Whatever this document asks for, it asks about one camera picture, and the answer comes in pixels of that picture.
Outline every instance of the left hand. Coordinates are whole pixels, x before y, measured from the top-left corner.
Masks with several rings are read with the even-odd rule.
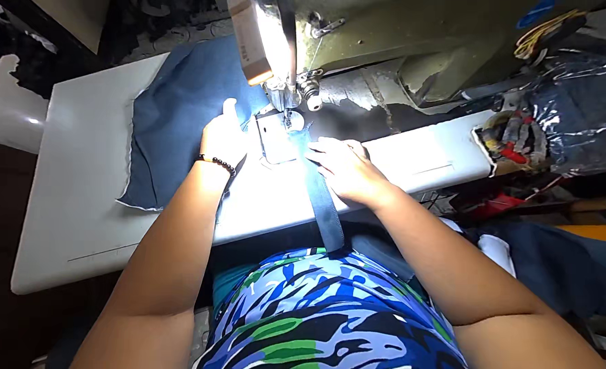
[[[228,98],[223,103],[223,114],[214,118],[202,130],[200,154],[206,159],[218,158],[236,168],[246,156],[248,143],[241,131],[235,106],[237,100]]]

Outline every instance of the beaded bracelet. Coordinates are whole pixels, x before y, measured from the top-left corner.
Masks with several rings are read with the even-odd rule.
[[[209,163],[215,163],[215,164],[221,165],[222,167],[225,168],[225,170],[230,172],[230,178],[237,175],[237,171],[234,170],[232,165],[220,160],[219,158],[212,158],[211,160],[209,160],[209,159],[205,159],[205,154],[200,154],[200,155],[198,155],[198,158],[195,160],[195,162],[198,162],[199,160],[202,160],[203,162],[209,162]]]

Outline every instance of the dark floor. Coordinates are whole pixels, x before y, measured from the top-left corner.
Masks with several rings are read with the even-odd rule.
[[[0,368],[28,368],[77,314],[100,309],[118,274],[16,296],[10,281],[36,155],[0,145]]]

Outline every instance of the sewing machine light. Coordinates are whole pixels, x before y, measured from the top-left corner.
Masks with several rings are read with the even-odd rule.
[[[286,81],[292,61],[291,55],[283,53],[288,43],[279,16],[255,0],[229,0],[228,5],[248,84],[272,78]]]
[[[259,74],[253,78],[251,78],[250,80],[248,80],[248,84],[252,87],[252,86],[256,86],[259,85],[262,82],[265,82],[266,80],[268,80],[269,78],[273,77],[273,71],[265,71],[262,74]]]

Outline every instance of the white fabric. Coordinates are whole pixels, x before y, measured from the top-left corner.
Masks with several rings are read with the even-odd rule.
[[[498,266],[517,278],[515,265],[510,257],[510,245],[506,241],[490,234],[484,234],[478,240],[478,247],[480,247],[483,254],[488,256]]]

